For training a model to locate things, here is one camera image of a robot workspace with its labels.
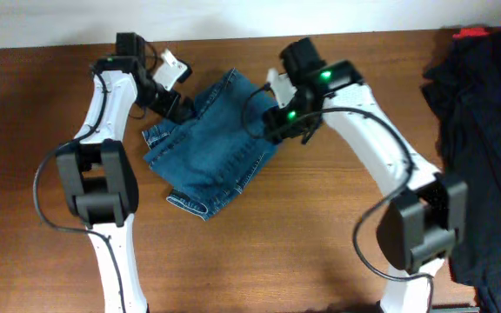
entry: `black fabric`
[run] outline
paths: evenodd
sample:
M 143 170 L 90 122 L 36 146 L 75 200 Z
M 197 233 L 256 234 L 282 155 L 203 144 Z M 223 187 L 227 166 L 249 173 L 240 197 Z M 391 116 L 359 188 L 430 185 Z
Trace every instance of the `black fabric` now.
M 452 271 L 458 283 L 477 287 L 485 311 L 501 313 L 501 32 L 457 40 L 424 77 L 432 81 L 422 91 L 440 120 L 446 171 L 469 186 Z

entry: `wooden table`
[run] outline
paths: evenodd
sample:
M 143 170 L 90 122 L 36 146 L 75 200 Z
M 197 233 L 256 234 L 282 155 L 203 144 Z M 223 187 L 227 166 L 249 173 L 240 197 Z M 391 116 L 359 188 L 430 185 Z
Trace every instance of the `wooden table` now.
M 440 164 L 438 121 L 419 91 L 421 74 L 440 58 L 450 31 L 314 36 L 329 62 L 348 58 L 409 142 Z M 297 37 L 155 43 L 192 65 L 179 89 L 195 96 L 238 68 L 264 82 L 278 53 Z M 44 153 L 71 139 L 92 95 L 88 65 L 112 45 L 0 50 L 0 312 L 101 312 L 97 263 L 88 238 L 40 224 L 32 205 L 34 171 Z M 374 303 L 385 281 L 371 274 L 351 245 L 359 214 L 379 199 L 371 177 L 347 144 L 323 127 L 302 146 L 287 140 L 243 195 L 209 222 L 165 201 L 169 184 L 148 169 L 141 130 L 149 114 L 129 121 L 124 146 L 137 175 L 135 220 L 140 283 L 152 312 L 325 310 Z M 41 200 L 55 221 L 78 225 L 64 203 L 57 170 L 43 176 Z M 368 222 L 360 243 L 385 269 Z M 435 304 L 473 303 L 445 265 Z

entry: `folded denim fabric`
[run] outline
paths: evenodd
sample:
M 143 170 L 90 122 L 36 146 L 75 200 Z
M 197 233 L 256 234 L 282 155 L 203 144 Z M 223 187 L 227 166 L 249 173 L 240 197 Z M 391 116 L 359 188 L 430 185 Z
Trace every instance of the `folded denim fabric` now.
M 150 148 L 144 160 L 173 185 L 167 201 L 204 221 L 217 214 L 264 167 L 277 146 L 253 139 L 243 129 L 241 110 L 257 89 L 232 69 L 197 95 L 197 116 L 182 125 L 164 119 L 143 131 Z M 263 92 L 250 100 L 245 120 L 252 133 L 264 132 L 262 114 L 277 105 Z

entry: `white wall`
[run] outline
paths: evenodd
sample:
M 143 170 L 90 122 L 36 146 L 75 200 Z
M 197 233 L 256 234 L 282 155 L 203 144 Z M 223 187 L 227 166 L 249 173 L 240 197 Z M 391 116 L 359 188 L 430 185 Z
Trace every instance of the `white wall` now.
M 501 0 L 0 0 L 0 48 L 501 26 Z

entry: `dark garment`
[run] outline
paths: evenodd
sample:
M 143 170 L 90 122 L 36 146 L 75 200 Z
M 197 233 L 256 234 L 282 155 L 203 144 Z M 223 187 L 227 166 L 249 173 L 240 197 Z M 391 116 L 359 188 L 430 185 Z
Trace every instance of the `dark garment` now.
M 477 287 L 486 311 L 501 313 L 501 32 L 457 40 L 444 63 L 424 76 L 432 80 L 423 93 L 440 120 L 446 170 L 469 186 L 453 274 Z
M 230 70 L 195 98 L 197 117 L 177 125 L 164 119 L 143 132 L 150 168 L 173 185 L 167 201 L 203 220 L 217 214 L 264 167 L 277 146 L 253 139 L 241 124 L 244 100 L 257 89 Z M 264 131 L 262 113 L 276 105 L 263 92 L 249 102 L 249 129 Z

